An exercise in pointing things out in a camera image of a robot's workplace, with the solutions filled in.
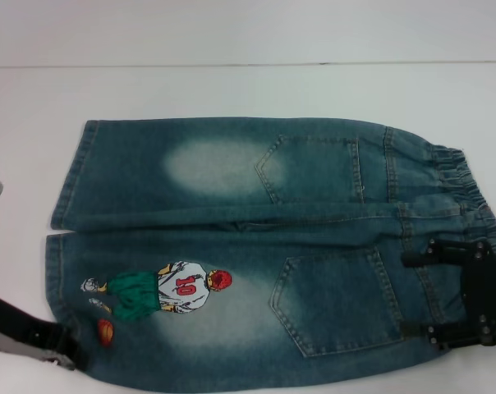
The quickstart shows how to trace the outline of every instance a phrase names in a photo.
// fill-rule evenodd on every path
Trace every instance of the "stitching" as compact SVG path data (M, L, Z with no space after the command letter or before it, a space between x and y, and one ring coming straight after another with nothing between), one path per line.
M438 218L451 218L460 216L460 213L444 213L443 215L437 216L407 216L407 218L414 219L438 219ZM376 215L376 216L364 216L364 217L355 217L355 218L341 218L341 219L312 219L312 220L303 220L300 222L284 222L284 223L253 223L248 222L247 224L251 226L268 226L268 227L289 227L289 226L300 226L301 224L329 224L329 223L338 223L338 222L351 222L353 220L365 220L365 219L388 219L395 218L395 215Z
M450 160L452 162L454 162L453 161L452 154L450 152L448 152L448 156L450 157ZM441 182L441 186L443 187L444 182L445 182L445 177L444 177L443 172L440 171L440 169L439 169L438 156L437 156L437 154L434 154L434 150L433 150L433 162L434 162L435 171L438 172L438 174L439 174L439 180ZM462 189L464 190L464 193L466 195L468 195L467 186L466 186L467 182L466 182L466 179L465 179L464 175L460 171L460 168L458 167L458 165L455 165L454 166L454 171L457 174L458 180L460 181L460 183L462 185ZM452 197L454 198L455 201L458 200L457 196L454 193L452 193ZM463 222L463 229L464 229L463 234L462 234L463 240L464 241L472 241L473 240L472 228L471 228L470 223L469 223L469 221L467 219L467 216L465 215L465 212L467 211L468 206L467 206L467 204L460 204L458 201L457 201L457 203L460 205L460 210L461 210L462 216L463 216L463 218L462 218L463 219L462 220L462 222ZM488 233L487 233L486 223L484 223L484 230L485 230L486 237L489 238Z
M356 188L356 194L359 201L364 204L365 197L363 195L363 183L361 182L361 166L360 166L360 146L359 140L356 139L352 146L352 161L353 161L353 170L354 170L354 187Z
M433 166L434 166L434 170L438 174L438 179L439 179L440 186L441 186L442 189L445 189L445 187L444 187L444 185L445 185L445 178L443 177L442 171L440 171L440 169L439 169L439 165L438 165L438 154L436 153L436 149L434 149L433 146L431 146L431 148L430 148L430 155L432 157L432 163L433 163ZM457 197L454 195L454 193L452 193L452 197L454 198L454 201L457 202Z
M373 254L375 251L375 248L372 247L372 248L360 248L360 249L357 249L357 250L341 250L341 251L338 251L338 252L332 252L332 253L324 253L324 254L314 254L314 255L302 255L302 256L296 256L296 257L289 257L287 259L288 260L303 260L303 259L308 259L310 261L314 261L314 262L319 262L319 261L326 261L326 260L329 260L335 256L347 256L349 254L356 254L356 253L362 253L362 254L366 254L366 255L369 255L369 254Z
M387 169L387 194L388 202L394 203L397 200L397 173L396 159L394 157L393 141L394 130L392 127L385 128L385 136L383 139L385 148L385 163Z
M391 341L386 341L386 342L381 342L373 345L365 345L365 346L360 346L360 347L352 347L350 349L344 349L344 350L336 350L336 351L320 351L319 353L314 353L308 355L308 357L318 357L320 355L338 355L341 353L349 353L351 351L359 351L359 350L365 350L365 349L371 349L373 347L378 347L378 346L385 346L385 345L390 345L393 343L398 343L398 342L403 342L405 341L404 338L399 338L399 339L393 339Z
M266 162L270 159L270 157L273 155L273 152L278 150L279 145L283 142L283 138L284 138L283 135L280 135L278 137L278 140L275 142L275 144L272 145L270 149L266 152L266 154L257 162L257 164L255 164L255 170L257 171L259 178L263 182L265 189L270 194L270 199L272 199L272 202L274 204L282 204L282 201L279 199L278 195L275 193L275 190L273 189L272 184L270 183L269 179L266 177L266 173L264 173L263 167L266 164Z
M399 304L396 299L396 295L394 294L394 289L390 279L388 277L387 269L383 264L383 260L381 259L381 255L379 254L379 250L374 248L374 253L369 255L370 262L378 275L378 279L383 283L383 295L386 298L388 305L390 306L391 313L394 317L394 324L396 326L403 320L402 311L399 308Z
M399 203L397 205L397 208L399 212L400 222L402 224L403 250L412 250L412 237L414 235L414 231L411 223L407 220L409 217L406 215L405 204ZM421 285L423 286L430 314L436 322L442 323L444 321L443 314L441 312L441 309L439 308L438 297L436 296L436 291L434 289L432 281L430 280L427 268L420 267L413 269L415 270L416 275L420 279Z
M280 135L277 141L269 148L269 150L264 154L264 156L255 164L255 171L259 175L260 180L263 182L264 188L268 191L270 195L270 199L274 204L283 204L284 200L279 197L275 188L273 187L272 182L264 172L264 166L270 160L272 155L276 153L281 145L283 145L287 141L304 141L306 143L315 142L321 144L350 144L352 145L351 149L351 159L352 159L352 171L354 175L354 185L356 189L357 198L361 203L364 203L363 197L363 185L361 184L361 170L360 170L360 162L359 162L359 148L358 148L358 139L348 139L348 138L323 138L323 137L314 137L312 135ZM304 201L302 198L292 198L287 199L289 202L301 202Z
M286 283L285 275L284 273L286 271L291 271L292 265L290 264L291 258L286 259L284 265L282 266L281 273L279 274L278 280L276 281L275 287L272 291L272 295L270 297L270 308L274 312L275 316L278 318L278 320L281 322L281 324L284 326L284 329L287 330L288 335L290 338L294 341L296 344L297 348L301 351L303 354L303 357L307 357L308 355L303 351L303 346L302 346L302 341L300 337L297 334L292 334L292 331L297 332L297 330L293 327L293 325L290 323L290 320L286 317L286 315L279 309L279 301L281 300L281 294L282 291L284 290L284 285Z
M67 312L69 315L70 319L72 322L76 325L76 332L77 332L77 337L80 337L81 332L82 332L82 326L80 325L80 321L76 317L76 315L73 313L72 309L68 307L67 303L63 299L63 284L64 284L64 264L63 264L63 235L58 236L58 261L59 261L59 268L58 268L58 273L60 275L60 278L58 279L58 302L60 303L61 308Z
M67 195L66 207L64 208L63 215L62 215L62 220L61 220L62 228L64 228L64 220L66 218L67 213L69 212L69 208L71 207L70 204L71 204L73 193L74 193L73 190L76 187L76 183L78 181L78 178L80 177L80 173L84 169L85 160L87 159L88 155L90 154L90 150L91 150L91 147L93 146L93 142L94 142L94 137L99 133L99 125L100 125L100 121L97 121L97 126L94 129L93 135L91 136L91 140L86 147L87 149L83 155L84 157L81 159L80 168L76 172L75 178L73 179L73 182L71 183L71 186L69 189L70 192Z

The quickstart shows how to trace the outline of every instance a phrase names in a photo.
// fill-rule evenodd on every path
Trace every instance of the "white jersey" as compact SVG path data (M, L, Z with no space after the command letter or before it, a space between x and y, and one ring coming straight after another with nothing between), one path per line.
M185 313L200 308L209 295L206 271L200 264L179 261L169 273L158 276L160 306L173 305L175 312Z

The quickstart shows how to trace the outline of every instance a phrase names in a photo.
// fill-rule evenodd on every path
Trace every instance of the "basketball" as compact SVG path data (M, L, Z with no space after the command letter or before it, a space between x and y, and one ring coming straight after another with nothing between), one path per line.
M102 346L108 347L113 339L113 325L108 320L99 320L99 340Z

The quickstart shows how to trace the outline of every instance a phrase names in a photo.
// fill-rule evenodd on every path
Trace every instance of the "white surface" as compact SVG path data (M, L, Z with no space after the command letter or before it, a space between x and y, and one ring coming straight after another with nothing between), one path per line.
M496 0L0 0L0 66L496 60Z
M466 151L496 213L496 65L0 70L0 297L40 318L44 237L88 119L343 117ZM126 393L52 365L0 354L0 394ZM310 394L496 394L496 347Z

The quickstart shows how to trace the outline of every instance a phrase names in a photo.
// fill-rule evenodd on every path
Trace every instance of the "hem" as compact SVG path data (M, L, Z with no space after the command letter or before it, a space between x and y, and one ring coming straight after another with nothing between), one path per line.
M80 322L63 299L62 235L48 236L45 245L45 298L59 323L71 329L78 340Z
M484 223L485 238L496 254L496 217L476 184L465 154L459 149L434 146L434 162L442 186L464 211L478 213Z
M84 168L85 160L90 152L94 137L98 130L99 121L88 121L85 124L84 133L76 150L75 158L67 173L62 191L58 197L57 205L51 217L51 228L53 230L67 230L64 227L64 219L69 211L78 177Z

